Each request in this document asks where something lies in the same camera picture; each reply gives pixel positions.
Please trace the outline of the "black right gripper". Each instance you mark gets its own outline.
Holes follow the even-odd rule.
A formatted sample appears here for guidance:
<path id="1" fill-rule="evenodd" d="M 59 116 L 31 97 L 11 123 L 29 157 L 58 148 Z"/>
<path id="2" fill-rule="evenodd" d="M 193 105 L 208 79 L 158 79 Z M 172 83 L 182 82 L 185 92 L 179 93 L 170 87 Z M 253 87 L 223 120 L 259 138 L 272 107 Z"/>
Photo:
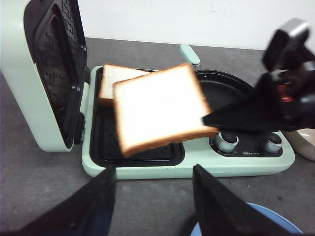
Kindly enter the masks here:
<path id="1" fill-rule="evenodd" d="M 308 49 L 268 53 L 268 71 L 253 91 L 204 116 L 207 126 L 248 132 L 315 128 L 315 56 Z"/>

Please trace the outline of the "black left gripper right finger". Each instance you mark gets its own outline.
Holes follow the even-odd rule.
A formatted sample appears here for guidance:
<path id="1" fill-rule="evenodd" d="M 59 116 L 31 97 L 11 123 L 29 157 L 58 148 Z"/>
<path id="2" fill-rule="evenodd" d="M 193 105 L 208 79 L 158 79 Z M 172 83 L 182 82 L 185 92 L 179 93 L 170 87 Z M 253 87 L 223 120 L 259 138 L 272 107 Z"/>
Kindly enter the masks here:
<path id="1" fill-rule="evenodd" d="M 290 232 L 258 212 L 201 165 L 193 167 L 193 195 L 203 236 L 288 236 Z"/>

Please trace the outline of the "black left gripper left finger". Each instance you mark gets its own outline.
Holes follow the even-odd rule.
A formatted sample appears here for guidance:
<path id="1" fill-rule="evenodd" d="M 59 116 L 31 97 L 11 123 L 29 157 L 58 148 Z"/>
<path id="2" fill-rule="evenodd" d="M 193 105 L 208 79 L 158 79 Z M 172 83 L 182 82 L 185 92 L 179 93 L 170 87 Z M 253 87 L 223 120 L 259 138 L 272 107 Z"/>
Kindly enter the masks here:
<path id="1" fill-rule="evenodd" d="M 106 236 L 116 196 L 112 165 L 68 199 L 18 231 L 20 236 Z"/>

